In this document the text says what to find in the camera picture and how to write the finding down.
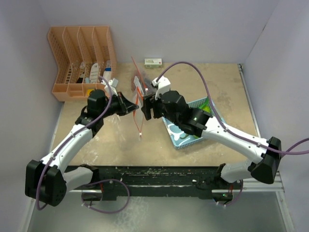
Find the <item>clear zip top bag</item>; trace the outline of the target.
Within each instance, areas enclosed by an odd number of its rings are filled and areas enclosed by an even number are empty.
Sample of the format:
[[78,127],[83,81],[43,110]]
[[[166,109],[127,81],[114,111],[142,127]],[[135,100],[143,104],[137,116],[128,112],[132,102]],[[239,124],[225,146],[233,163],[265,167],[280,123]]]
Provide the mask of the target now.
[[142,100],[143,90],[141,87],[135,87],[129,101],[139,108],[125,116],[113,115],[111,117],[115,140],[122,149],[129,149],[142,140],[144,124],[144,114],[141,110],[143,106]]
[[146,73],[143,66],[137,63],[132,56],[131,56],[131,59],[135,67],[135,70],[130,80],[131,91],[134,92],[137,88],[137,85],[134,82],[135,77],[136,77],[138,79],[138,83],[139,83],[138,86],[141,89],[140,91],[142,93],[142,96],[155,94],[156,89],[152,86],[152,80],[150,79],[149,75]]

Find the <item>light blue plastic basket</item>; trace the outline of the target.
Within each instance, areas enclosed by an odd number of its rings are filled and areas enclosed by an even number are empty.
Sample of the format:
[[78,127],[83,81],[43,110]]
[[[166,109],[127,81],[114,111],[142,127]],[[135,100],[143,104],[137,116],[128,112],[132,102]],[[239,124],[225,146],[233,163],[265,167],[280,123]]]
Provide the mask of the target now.
[[[215,112],[217,112],[217,115],[219,116],[220,120],[223,123],[225,123],[225,120],[221,116],[219,110],[216,108],[214,102],[212,100],[210,101],[209,97],[205,97],[199,100],[189,102],[188,105],[190,108],[199,109],[200,105],[204,104],[205,102],[207,102],[209,106],[211,107],[211,113],[206,112],[207,115],[212,116],[213,118],[216,118]],[[203,137],[201,136],[203,126],[201,125],[197,117],[193,117],[193,119],[189,119],[187,123],[181,123],[179,125],[169,121],[168,119],[164,117],[162,118],[162,120],[169,133],[169,136],[171,138],[171,141],[175,149],[181,149],[181,148],[190,146],[192,144],[195,144],[203,140]],[[180,136],[182,136],[183,134],[193,135],[195,139],[182,140],[180,139]]]

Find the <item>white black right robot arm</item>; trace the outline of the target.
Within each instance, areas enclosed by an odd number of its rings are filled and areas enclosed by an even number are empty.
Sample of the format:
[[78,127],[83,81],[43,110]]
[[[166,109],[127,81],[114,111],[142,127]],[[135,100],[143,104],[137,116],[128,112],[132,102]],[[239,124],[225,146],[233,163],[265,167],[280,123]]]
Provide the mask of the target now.
[[159,98],[155,94],[145,97],[141,110],[146,120],[164,117],[186,134],[216,141],[247,158],[244,162],[219,166],[214,181],[218,188],[226,189],[231,183],[248,178],[264,184],[274,183],[281,160],[281,141],[278,138],[266,140],[222,123],[210,113],[190,107],[174,90]]

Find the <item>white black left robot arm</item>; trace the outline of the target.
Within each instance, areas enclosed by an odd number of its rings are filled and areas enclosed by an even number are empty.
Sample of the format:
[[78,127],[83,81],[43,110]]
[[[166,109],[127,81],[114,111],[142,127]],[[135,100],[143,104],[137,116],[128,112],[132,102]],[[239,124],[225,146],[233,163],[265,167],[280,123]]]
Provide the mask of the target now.
[[25,195],[57,206],[66,193],[82,185],[95,189],[99,185],[99,170],[82,164],[73,171],[66,169],[75,155],[92,140],[104,125],[104,118],[125,116],[139,108],[121,92],[107,97],[101,89],[93,90],[87,105],[81,110],[69,134],[40,161],[31,160],[26,166]]

